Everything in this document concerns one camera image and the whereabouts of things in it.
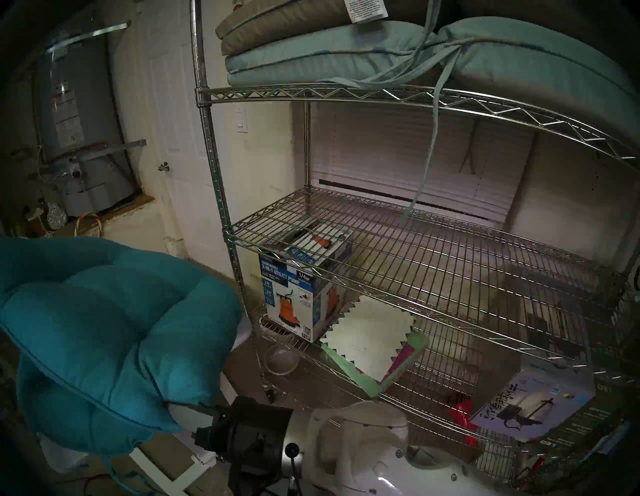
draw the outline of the chair cushion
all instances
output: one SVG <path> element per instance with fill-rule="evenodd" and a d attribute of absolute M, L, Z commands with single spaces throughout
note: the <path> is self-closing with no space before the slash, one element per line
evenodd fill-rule
<path fill-rule="evenodd" d="M 456 0 L 461 18 L 508 17 L 570 36 L 605 54 L 638 81 L 639 24 L 622 2 L 597 0 Z"/>
<path fill-rule="evenodd" d="M 387 0 L 387 20 L 424 24 L 427 2 Z M 446 18 L 444 12 L 440 18 Z M 216 28 L 222 55 L 236 55 L 267 43 L 351 24 L 344 0 L 253 0 Z"/>
<path fill-rule="evenodd" d="M 35 431 L 122 454 L 179 429 L 164 402 L 213 404 L 243 314 L 226 283 L 90 237 L 0 238 L 0 253 L 0 327 L 20 347 L 18 395 Z"/>
<path fill-rule="evenodd" d="M 640 144 L 640 99 L 625 71 L 596 49 L 529 22 L 474 17 L 443 27 L 438 45 L 469 38 L 451 74 L 468 90 L 569 115 Z"/>
<path fill-rule="evenodd" d="M 227 57 L 227 79 L 231 86 L 361 80 L 405 59 L 423 32 L 417 24 L 388 20 L 296 36 Z"/>

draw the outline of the orange utility pump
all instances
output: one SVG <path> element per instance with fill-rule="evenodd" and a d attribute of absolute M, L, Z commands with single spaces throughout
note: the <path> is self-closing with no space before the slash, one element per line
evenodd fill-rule
<path fill-rule="evenodd" d="M 336 286 L 333 286 L 327 294 L 326 314 L 324 316 L 325 319 L 328 319 L 329 316 L 335 312 L 335 309 L 338 308 L 339 301 L 340 296 L 338 296 L 338 288 Z"/>
<path fill-rule="evenodd" d="M 289 294 L 276 293 L 276 296 L 280 297 L 280 320 L 291 327 L 300 327 L 300 321 L 293 314 L 292 294 L 293 290 Z"/>

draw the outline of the light switch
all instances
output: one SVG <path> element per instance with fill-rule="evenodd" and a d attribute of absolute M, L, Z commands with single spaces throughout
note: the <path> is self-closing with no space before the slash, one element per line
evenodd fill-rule
<path fill-rule="evenodd" d="M 248 132 L 246 126 L 246 111 L 244 110 L 244 107 L 241 106 L 236 107 L 236 131 Z"/>

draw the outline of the product box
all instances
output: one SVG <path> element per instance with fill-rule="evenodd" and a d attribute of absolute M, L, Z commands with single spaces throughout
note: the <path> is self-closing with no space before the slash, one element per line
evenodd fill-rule
<path fill-rule="evenodd" d="M 625 409 L 635 401 L 632 388 L 595 377 L 595 397 L 558 427 L 532 442 L 537 452 L 573 452 L 581 456 L 623 420 Z"/>
<path fill-rule="evenodd" d="M 279 248 L 291 258 L 312 267 L 344 273 L 351 255 L 353 231 L 345 226 L 321 224 L 302 226 L 283 236 L 287 244 Z M 311 269 L 293 262 L 260 256 L 260 273 L 267 315 L 284 328 L 314 342 L 326 330 L 328 321 L 344 304 L 346 288 L 314 275 Z"/>
<path fill-rule="evenodd" d="M 595 396 L 589 367 L 564 367 L 516 351 L 495 356 L 471 405 L 472 424 L 530 440 L 546 434 Z"/>

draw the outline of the water heater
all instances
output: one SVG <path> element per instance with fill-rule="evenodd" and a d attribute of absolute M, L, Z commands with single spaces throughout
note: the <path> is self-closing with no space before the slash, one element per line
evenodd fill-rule
<path fill-rule="evenodd" d="M 123 150 L 145 144 L 120 137 L 108 41 L 100 32 L 106 29 L 80 31 L 85 34 L 63 35 L 45 52 L 36 79 L 43 157 L 70 216 L 103 211 L 133 194 L 137 185 Z"/>

